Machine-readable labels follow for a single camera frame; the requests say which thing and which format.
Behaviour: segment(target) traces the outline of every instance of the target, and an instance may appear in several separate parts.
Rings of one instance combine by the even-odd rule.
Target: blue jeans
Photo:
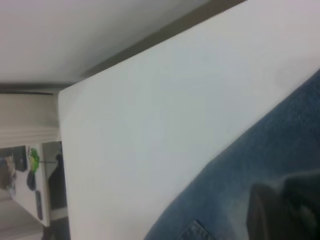
[[[145,240],[245,240],[253,183],[320,169],[320,71],[213,159]]]

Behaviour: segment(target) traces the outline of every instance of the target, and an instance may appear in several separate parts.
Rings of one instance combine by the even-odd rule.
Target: white tabletop
[[[36,149],[39,160],[44,161],[42,144],[32,144],[30,148]],[[16,171],[15,180],[15,195],[12,196],[18,204],[20,204],[25,210],[27,210],[32,216],[34,216],[44,226],[50,226],[50,206],[48,199],[48,184],[46,177],[45,164],[40,163],[38,170],[35,172],[36,190],[41,193],[41,205],[42,205],[42,220],[38,218],[36,193],[31,191],[27,186],[27,177],[30,170],[30,162],[27,157],[28,169],[24,172]]]
[[[141,240],[320,67],[320,2],[249,0],[59,94],[73,240]]]

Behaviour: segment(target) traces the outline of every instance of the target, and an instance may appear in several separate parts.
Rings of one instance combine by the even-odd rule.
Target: jeans pocket
[[[193,221],[177,240],[216,240],[198,222]]]

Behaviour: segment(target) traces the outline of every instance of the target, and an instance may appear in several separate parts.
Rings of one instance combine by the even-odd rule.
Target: green object
[[[31,171],[35,173],[39,167],[40,157],[38,155],[37,150],[34,148],[31,148],[29,151],[29,161],[30,161]]]

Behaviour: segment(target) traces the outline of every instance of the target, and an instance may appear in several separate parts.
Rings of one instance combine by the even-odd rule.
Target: ceiling
[[[208,0],[0,3],[0,82],[76,82],[101,61]]]

